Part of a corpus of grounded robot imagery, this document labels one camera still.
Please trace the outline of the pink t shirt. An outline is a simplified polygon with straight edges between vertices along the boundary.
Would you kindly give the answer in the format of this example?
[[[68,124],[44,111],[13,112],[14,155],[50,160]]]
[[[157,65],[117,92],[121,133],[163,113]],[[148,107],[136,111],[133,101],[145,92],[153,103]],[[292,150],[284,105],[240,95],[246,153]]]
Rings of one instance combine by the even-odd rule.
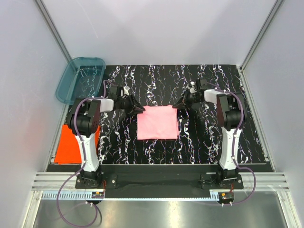
[[[176,140],[179,136],[177,109],[168,106],[145,106],[137,115],[138,140]]]

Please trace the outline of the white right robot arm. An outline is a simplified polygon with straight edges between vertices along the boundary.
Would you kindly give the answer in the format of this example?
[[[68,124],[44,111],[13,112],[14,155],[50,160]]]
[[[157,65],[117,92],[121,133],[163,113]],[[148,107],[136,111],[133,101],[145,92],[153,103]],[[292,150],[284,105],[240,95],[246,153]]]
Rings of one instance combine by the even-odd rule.
[[[215,182],[220,188],[227,188],[238,178],[238,144],[245,121],[242,97],[229,91],[187,89],[183,97],[173,105],[175,109],[189,109],[193,104],[213,103],[217,108],[218,124],[222,129],[222,152]]]

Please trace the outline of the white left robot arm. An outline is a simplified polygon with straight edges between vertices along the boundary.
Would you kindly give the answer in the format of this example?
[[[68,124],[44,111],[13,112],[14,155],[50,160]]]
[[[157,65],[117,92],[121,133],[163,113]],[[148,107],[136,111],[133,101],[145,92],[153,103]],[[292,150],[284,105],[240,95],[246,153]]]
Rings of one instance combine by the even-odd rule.
[[[104,183],[95,146],[101,113],[125,110],[126,114],[133,116],[145,112],[127,86],[111,86],[109,89],[104,86],[103,93],[100,97],[77,98],[66,120],[76,138],[81,157],[76,183],[92,188],[98,188]]]

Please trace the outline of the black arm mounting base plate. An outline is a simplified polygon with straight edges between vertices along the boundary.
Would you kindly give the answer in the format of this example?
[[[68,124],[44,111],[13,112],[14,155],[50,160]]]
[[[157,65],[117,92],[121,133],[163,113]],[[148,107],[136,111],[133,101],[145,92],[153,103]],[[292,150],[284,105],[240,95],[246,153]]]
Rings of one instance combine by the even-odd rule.
[[[218,189],[215,164],[122,165],[104,164],[99,181],[72,181],[77,190],[101,191],[107,199],[206,201]]]

